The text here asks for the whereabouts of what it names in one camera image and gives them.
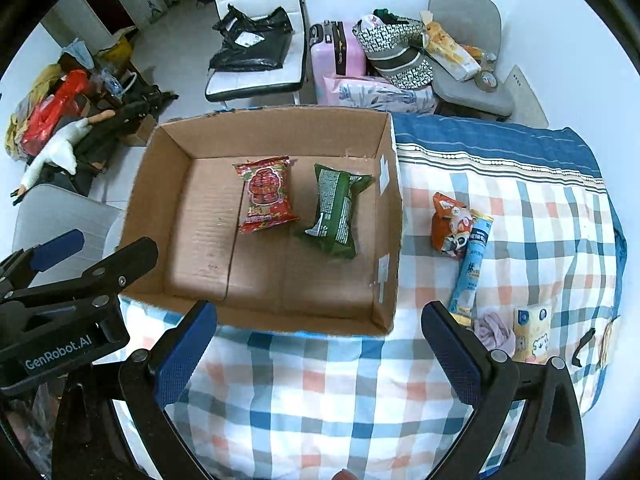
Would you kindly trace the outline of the white goose plush toy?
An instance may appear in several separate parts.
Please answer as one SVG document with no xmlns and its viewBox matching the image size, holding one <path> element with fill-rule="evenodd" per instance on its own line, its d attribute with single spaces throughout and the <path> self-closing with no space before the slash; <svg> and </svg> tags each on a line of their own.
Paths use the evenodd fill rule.
<svg viewBox="0 0 640 480">
<path fill-rule="evenodd" d="M 19 203 L 24 195 L 36 185 L 41 171 L 46 165 L 58 166 L 74 176 L 77 170 L 74 147 L 96 124 L 111 119 L 115 115 L 114 110 L 104 110 L 99 114 L 70 122 L 51 136 L 51 139 L 27 167 L 18 188 L 11 194 L 11 197 L 15 198 L 14 204 Z"/>
</svg>

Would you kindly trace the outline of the red snack packet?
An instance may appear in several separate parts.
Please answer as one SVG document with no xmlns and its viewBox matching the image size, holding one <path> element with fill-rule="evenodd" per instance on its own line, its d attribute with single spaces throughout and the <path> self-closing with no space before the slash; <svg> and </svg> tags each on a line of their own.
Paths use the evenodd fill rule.
<svg viewBox="0 0 640 480">
<path fill-rule="evenodd" d="M 294 222 L 288 177 L 291 159 L 271 157 L 244 164 L 234 164 L 244 181 L 246 207 L 241 214 L 239 231 L 251 233 Z"/>
</svg>

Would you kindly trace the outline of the yellow Vinda tissue pack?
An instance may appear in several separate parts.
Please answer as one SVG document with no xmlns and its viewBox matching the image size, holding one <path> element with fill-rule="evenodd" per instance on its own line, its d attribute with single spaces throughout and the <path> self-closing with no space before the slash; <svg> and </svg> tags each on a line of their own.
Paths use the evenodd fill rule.
<svg viewBox="0 0 640 480">
<path fill-rule="evenodd" d="M 547 361 L 551 334 L 552 309 L 548 304 L 518 308 L 514 314 L 513 333 L 516 362 L 544 364 Z"/>
</svg>

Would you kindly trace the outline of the blue long snack tube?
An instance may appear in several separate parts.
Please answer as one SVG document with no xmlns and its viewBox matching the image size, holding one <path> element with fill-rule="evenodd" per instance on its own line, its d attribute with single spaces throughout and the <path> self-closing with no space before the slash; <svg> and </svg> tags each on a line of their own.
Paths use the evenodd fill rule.
<svg viewBox="0 0 640 480">
<path fill-rule="evenodd" d="M 494 219 L 487 214 L 472 209 L 472 231 L 460 266 L 460 273 L 454 291 L 451 294 L 448 311 L 458 324 L 470 327 L 476 317 L 474 301 L 480 268 Z"/>
</svg>

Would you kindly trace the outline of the orange panda snack packet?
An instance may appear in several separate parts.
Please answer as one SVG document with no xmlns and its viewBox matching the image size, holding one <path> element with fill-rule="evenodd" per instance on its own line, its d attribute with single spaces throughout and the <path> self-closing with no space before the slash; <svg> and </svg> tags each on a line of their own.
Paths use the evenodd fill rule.
<svg viewBox="0 0 640 480">
<path fill-rule="evenodd" d="M 431 239 L 434 248 L 442 255 L 461 259 L 474 223 L 469 207 L 439 192 L 433 196 L 433 205 Z"/>
</svg>

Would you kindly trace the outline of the brown cardboard box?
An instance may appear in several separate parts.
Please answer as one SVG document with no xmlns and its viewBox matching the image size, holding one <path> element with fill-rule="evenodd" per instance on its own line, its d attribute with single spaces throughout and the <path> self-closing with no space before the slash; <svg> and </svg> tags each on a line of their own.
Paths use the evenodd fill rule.
<svg viewBox="0 0 640 480">
<path fill-rule="evenodd" d="M 157 126 L 122 241 L 152 238 L 142 304 L 262 332 L 384 336 L 396 311 L 402 198 L 390 114 L 289 106 Z"/>
</svg>

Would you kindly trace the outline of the grey chair at left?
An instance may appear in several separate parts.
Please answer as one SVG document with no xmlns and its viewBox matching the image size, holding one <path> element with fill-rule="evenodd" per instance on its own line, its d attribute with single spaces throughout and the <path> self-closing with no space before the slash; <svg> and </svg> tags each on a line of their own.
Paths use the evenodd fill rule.
<svg viewBox="0 0 640 480">
<path fill-rule="evenodd" d="M 12 250 L 43 244 L 72 229 L 85 237 L 80 252 L 39 273 L 32 286 L 79 278 L 81 273 L 116 250 L 124 212 L 50 184 L 32 188 L 20 203 Z"/>
</svg>

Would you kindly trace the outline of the tape roll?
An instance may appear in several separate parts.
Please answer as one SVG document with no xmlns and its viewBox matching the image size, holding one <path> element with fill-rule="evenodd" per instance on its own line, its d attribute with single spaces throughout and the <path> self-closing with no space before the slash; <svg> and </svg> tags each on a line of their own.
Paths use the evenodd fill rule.
<svg viewBox="0 0 640 480">
<path fill-rule="evenodd" d="M 474 76 L 474 82 L 480 90 L 485 92 L 495 92 L 498 89 L 499 81 L 491 70 L 480 70 Z"/>
</svg>

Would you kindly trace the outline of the red plastic bag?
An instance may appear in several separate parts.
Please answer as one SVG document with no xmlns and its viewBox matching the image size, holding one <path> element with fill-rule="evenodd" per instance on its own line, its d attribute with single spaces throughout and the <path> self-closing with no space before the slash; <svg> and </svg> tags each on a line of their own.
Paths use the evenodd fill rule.
<svg viewBox="0 0 640 480">
<path fill-rule="evenodd" d="M 80 106 L 76 98 L 88 87 L 87 73 L 84 70 L 72 70 L 62 82 L 61 87 L 35 107 L 20 142 L 21 149 L 26 155 L 32 157 L 38 155 L 51 139 L 53 129 L 62 116 L 78 117 L 80 115 Z"/>
</svg>

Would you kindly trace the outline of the mauve cloth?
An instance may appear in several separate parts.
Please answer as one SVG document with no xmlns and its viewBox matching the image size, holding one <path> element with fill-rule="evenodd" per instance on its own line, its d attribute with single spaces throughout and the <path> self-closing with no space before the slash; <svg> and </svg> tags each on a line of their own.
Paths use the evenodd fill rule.
<svg viewBox="0 0 640 480">
<path fill-rule="evenodd" d="M 502 350 L 510 358 L 514 356 L 515 334 L 496 312 L 477 318 L 473 322 L 473 332 L 487 350 Z"/>
</svg>

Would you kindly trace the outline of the pink floral pillow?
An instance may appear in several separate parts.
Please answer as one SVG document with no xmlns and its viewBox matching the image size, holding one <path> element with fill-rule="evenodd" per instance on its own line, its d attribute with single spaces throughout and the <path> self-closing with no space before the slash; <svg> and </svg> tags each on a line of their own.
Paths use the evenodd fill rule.
<svg viewBox="0 0 640 480">
<path fill-rule="evenodd" d="M 323 77 L 317 89 L 319 105 L 368 108 L 389 113 L 431 115 L 438 105 L 431 86 L 404 90 L 375 77 Z"/>
</svg>

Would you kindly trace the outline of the yellow cloth pile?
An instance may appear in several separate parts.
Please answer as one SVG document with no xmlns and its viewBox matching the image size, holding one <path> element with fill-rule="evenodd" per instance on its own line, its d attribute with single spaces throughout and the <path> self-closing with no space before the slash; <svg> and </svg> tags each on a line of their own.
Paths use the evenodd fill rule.
<svg viewBox="0 0 640 480">
<path fill-rule="evenodd" d="M 20 147 L 20 143 L 27 130 L 29 118 L 35 107 L 49 94 L 50 89 L 62 76 L 63 71 L 58 63 L 46 66 L 26 96 L 15 107 L 4 137 L 6 154 L 12 159 L 19 160 L 26 157 L 26 152 Z"/>
</svg>

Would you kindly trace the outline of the orange white snack bag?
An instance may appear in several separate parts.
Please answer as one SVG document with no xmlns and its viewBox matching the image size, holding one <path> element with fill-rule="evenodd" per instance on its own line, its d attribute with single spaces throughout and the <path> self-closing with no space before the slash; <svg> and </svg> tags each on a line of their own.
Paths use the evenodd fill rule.
<svg viewBox="0 0 640 480">
<path fill-rule="evenodd" d="M 427 54 L 456 81 L 472 79 L 480 71 L 480 64 L 434 20 L 431 11 L 421 11 L 420 17 L 423 47 Z"/>
</svg>

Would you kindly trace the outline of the grey fabric chair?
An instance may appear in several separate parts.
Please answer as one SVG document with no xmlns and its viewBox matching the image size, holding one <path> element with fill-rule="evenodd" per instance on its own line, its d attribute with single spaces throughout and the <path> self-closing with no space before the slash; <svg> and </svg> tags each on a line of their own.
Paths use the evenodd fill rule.
<svg viewBox="0 0 640 480">
<path fill-rule="evenodd" d="M 495 3 L 491 0 L 428 0 L 427 10 L 460 46 L 471 49 L 480 70 L 491 70 L 496 76 L 502 21 Z M 437 62 L 433 62 L 432 67 L 432 87 L 442 108 L 456 112 L 466 110 L 495 120 L 511 116 L 514 110 L 512 96 L 497 76 L 498 89 L 485 92 L 477 87 L 474 77 L 456 81 Z"/>
</svg>

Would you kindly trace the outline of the patterned tote bag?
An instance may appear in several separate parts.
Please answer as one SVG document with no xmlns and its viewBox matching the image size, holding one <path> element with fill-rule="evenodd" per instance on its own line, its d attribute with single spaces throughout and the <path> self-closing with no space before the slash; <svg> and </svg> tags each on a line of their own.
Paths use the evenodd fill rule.
<svg viewBox="0 0 640 480">
<path fill-rule="evenodd" d="M 432 82 L 422 22 L 375 9 L 352 26 L 352 33 L 373 68 L 393 86 L 419 90 Z"/>
</svg>

